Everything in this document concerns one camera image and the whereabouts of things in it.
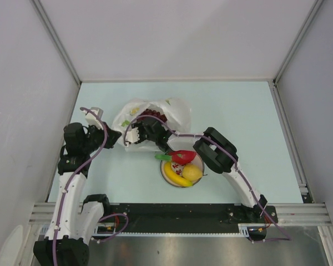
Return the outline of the dark red fake fruit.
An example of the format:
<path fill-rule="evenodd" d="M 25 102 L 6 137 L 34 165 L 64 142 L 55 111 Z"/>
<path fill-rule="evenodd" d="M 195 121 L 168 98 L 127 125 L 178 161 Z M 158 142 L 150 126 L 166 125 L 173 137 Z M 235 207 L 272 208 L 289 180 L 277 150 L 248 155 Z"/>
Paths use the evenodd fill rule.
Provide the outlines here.
<path fill-rule="evenodd" d="M 168 121 L 167 117 L 166 117 L 163 113 L 161 113 L 161 112 L 159 112 L 159 111 L 156 111 L 156 110 L 153 110 L 153 109 L 145 109 L 145 110 L 140 114 L 140 116 L 142 116 L 142 115 L 151 115 L 151 116 L 155 116 L 155 117 L 161 119 L 161 121 L 163 121 L 163 122 L 167 122 L 167 121 Z"/>

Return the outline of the white plastic bag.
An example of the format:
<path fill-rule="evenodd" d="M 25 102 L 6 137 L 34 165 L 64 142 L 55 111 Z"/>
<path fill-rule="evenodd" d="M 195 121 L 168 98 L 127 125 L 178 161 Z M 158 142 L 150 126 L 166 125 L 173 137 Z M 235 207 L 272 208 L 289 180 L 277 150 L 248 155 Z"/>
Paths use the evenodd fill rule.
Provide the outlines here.
<path fill-rule="evenodd" d="M 163 113 L 168 119 L 167 122 L 161 121 L 161 119 L 151 116 L 140 114 L 145 109 L 153 109 Z M 152 141 L 143 141 L 141 143 L 130 144 L 124 146 L 124 134 L 129 127 L 135 127 L 135 123 L 140 120 L 158 120 L 161 122 L 163 128 L 166 130 L 166 136 L 160 143 L 154 143 Z M 142 99 L 133 99 L 128 102 L 118 115 L 114 118 L 112 130 L 116 130 L 122 133 L 122 136 L 118 139 L 117 143 L 120 144 L 126 151 L 162 151 L 169 152 L 172 150 L 167 144 L 168 139 L 176 133 L 189 133 L 191 129 L 191 108 L 186 101 L 179 98 L 168 98 L 159 101 L 145 101 Z"/>

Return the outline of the red fake dragon fruit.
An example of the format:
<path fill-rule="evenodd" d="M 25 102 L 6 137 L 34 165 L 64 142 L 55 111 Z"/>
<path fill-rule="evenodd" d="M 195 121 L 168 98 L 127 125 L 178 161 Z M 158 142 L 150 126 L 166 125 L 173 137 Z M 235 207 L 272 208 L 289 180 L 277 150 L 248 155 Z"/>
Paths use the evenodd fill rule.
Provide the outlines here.
<path fill-rule="evenodd" d="M 188 150 L 179 150 L 179 151 L 172 151 L 167 154 L 156 154 L 155 158 L 161 161 L 167 162 L 175 162 L 180 165 L 186 165 L 191 163 L 193 159 L 196 157 L 195 151 L 188 151 Z"/>

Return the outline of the yellow fake banana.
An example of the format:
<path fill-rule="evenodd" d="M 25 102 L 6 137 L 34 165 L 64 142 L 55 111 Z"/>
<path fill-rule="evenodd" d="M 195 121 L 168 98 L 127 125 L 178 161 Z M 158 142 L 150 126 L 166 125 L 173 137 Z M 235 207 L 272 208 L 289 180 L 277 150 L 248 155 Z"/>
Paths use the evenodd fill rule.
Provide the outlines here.
<path fill-rule="evenodd" d="M 166 174 L 166 176 L 173 181 L 174 183 L 176 183 L 178 186 L 182 186 L 182 187 L 191 187 L 193 185 L 193 183 L 179 175 L 177 175 L 173 170 L 172 170 L 172 166 L 171 166 L 171 162 L 166 162 L 164 164 L 164 172 Z"/>

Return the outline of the round printed plate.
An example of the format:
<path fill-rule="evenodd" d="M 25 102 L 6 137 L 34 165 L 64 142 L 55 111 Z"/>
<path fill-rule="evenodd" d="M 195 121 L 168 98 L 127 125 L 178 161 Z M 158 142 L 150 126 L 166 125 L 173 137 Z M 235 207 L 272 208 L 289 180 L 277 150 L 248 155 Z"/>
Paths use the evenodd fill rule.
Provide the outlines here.
<path fill-rule="evenodd" d="M 192 187 L 205 175 L 204 170 L 205 165 L 199 155 L 195 155 L 186 165 L 166 160 L 160 162 L 160 173 L 163 179 L 177 188 Z"/>

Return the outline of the yellow fake lemon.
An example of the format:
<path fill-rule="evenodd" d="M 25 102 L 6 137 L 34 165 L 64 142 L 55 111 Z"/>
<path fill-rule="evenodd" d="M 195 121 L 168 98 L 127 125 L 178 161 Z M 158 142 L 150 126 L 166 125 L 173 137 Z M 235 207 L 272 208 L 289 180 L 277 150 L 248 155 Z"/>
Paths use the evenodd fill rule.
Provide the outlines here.
<path fill-rule="evenodd" d="M 203 177 L 203 172 L 198 166 L 193 164 L 187 164 L 183 168 L 182 176 L 186 180 L 194 182 Z"/>

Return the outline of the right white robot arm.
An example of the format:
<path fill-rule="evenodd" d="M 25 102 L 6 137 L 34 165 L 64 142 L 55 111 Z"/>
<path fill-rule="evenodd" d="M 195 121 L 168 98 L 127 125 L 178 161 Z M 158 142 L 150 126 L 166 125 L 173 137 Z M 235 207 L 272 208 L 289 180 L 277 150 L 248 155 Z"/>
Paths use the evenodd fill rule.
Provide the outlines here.
<path fill-rule="evenodd" d="M 258 222 L 266 215 L 268 201 L 242 172 L 236 147 L 215 128 L 208 127 L 201 134 L 186 134 L 170 129 L 156 117 L 144 115 L 132 124 L 131 132 L 137 137 L 131 143 L 151 141 L 164 155 L 181 150 L 196 152 L 210 170 L 227 179 L 245 207 L 249 221 Z"/>

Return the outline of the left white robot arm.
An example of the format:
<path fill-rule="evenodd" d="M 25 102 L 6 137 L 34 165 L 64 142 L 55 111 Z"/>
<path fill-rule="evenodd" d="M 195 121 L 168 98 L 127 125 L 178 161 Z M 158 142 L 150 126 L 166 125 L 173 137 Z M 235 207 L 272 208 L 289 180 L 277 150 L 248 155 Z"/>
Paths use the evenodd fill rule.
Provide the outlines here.
<path fill-rule="evenodd" d="M 111 149 L 121 137 L 104 124 L 83 126 L 79 122 L 64 127 L 64 146 L 58 162 L 59 190 L 51 223 L 43 240 L 36 241 L 33 253 L 40 265 L 87 265 L 89 242 L 98 221 L 111 217 L 105 194 L 80 199 L 94 155 Z"/>

